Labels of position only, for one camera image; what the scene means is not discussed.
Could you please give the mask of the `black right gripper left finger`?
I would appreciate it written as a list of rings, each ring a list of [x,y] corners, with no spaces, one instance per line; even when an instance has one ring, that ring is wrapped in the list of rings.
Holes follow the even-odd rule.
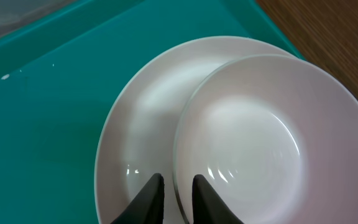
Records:
[[[155,173],[111,224],[162,224],[164,186],[163,176]]]

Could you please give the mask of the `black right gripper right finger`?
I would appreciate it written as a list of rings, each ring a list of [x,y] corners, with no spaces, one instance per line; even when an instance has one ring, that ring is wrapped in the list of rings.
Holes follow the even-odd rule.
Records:
[[[193,178],[192,207],[194,224],[243,224],[201,174]]]

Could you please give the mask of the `pink shallow bowl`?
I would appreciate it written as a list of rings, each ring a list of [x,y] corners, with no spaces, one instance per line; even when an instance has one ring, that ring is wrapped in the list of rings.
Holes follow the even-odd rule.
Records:
[[[244,223],[358,223],[358,101],[304,60],[254,55],[210,73],[173,151],[189,223],[198,174]]]

